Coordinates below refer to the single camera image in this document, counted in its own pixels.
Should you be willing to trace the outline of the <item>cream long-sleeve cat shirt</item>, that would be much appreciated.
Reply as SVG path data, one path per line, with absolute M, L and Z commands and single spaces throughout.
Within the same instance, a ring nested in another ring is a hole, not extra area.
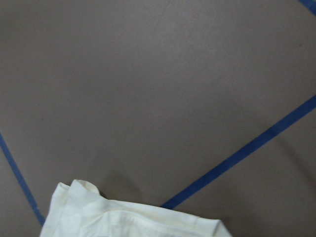
M 42 237 L 229 237 L 221 220 L 107 199 L 84 180 L 59 183 Z

